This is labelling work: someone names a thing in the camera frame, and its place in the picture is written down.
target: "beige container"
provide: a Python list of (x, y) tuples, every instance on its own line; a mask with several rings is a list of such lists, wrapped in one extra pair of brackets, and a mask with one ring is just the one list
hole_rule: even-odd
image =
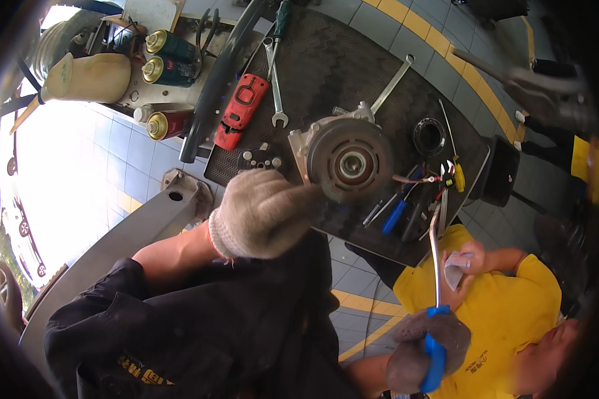
[[(67, 53), (49, 71), (40, 90), (42, 101), (73, 100), (113, 103), (124, 95), (131, 79), (131, 61), (117, 53), (100, 53), (91, 57), (73, 59)], [(40, 105), (35, 97), (18, 116), (10, 133)]]

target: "black rubber mat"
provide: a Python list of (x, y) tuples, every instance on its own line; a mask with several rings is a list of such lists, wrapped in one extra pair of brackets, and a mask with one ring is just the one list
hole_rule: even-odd
[[(295, 6), (287, 37), (280, 44), (276, 56), (276, 64), (284, 112), (289, 117), (288, 126), (284, 129), (273, 128), (273, 96), (267, 95), (242, 134), (238, 148), (233, 151), (218, 147), (213, 149), (205, 172), (209, 180), (226, 186), (238, 173), (237, 161), (241, 151), (252, 147), (250, 144), (254, 142), (272, 142), (280, 145), (284, 161), (287, 165), (291, 164), (286, 170), (286, 178), (300, 184), (301, 178), (288, 142), (289, 132), (295, 129), (306, 131), (314, 121), (331, 116), (336, 106), (354, 110), (360, 101), (372, 105), (402, 61), (342, 22), (320, 12)], [(266, 75), (267, 62), (263, 47), (256, 54), (249, 72)], [(411, 139), (417, 122), (424, 117), (434, 117), (445, 126), (439, 98), (444, 97), (415, 70), (409, 69), (377, 111), (375, 122), (393, 140), (397, 172), (406, 173), (422, 160), (415, 152)], [(467, 186), (462, 194), (455, 189), (450, 191), (449, 225), (479, 175), (489, 149), (466, 118), (449, 101), (444, 101), (444, 104)], [(439, 172), (440, 162), (451, 157), (452, 146), (447, 143), (439, 156), (429, 160), (431, 169)], [(402, 244), (399, 239), (403, 230), (401, 223), (393, 229), (392, 235), (382, 235), (381, 228), (394, 204), (371, 227), (361, 226), (373, 205), (379, 199), (388, 200), (398, 186), (396, 184), (383, 194), (378, 193), (377, 198), (368, 203), (355, 206), (324, 203), (313, 226), (401, 264), (415, 266), (430, 251), (427, 239), (414, 244)], [(409, 208), (406, 207), (405, 214), (408, 214)]]

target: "black jacket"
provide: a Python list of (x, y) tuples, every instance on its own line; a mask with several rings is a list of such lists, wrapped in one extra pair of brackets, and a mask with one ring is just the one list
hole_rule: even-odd
[(67, 398), (359, 398), (337, 363), (328, 244), (311, 231), (275, 260), (212, 263), (149, 297), (115, 263), (52, 315), (47, 361)]

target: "gray glove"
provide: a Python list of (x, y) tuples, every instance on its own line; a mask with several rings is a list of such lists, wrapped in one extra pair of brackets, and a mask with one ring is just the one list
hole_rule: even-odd
[(293, 187), (277, 171), (240, 173), (211, 213), (211, 243), (224, 259), (276, 258), (309, 229), (307, 210), (321, 195), (317, 186)]
[(429, 318), (426, 310), (421, 310), (408, 315), (393, 333), (393, 340), (399, 345), (386, 368), (386, 383), (392, 391), (419, 392), (419, 385), (431, 365), (431, 358), (424, 352), (426, 333), (446, 348), (445, 375), (455, 372), (464, 362), (471, 332), (455, 313)]

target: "green-handled screwdriver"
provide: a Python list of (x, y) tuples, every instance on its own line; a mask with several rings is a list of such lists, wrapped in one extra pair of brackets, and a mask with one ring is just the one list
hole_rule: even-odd
[(291, 2), (289, 0), (282, 0), (280, 7), (275, 13), (275, 30), (273, 31), (275, 46), (273, 47), (273, 56), (271, 57), (271, 62), (268, 65), (268, 76), (266, 77), (266, 80), (271, 80), (271, 72), (273, 70), (273, 63), (275, 62), (275, 55), (277, 54), (277, 47), (282, 40), (282, 36), (284, 36), (289, 19), (291, 19), (292, 10), (293, 5)]

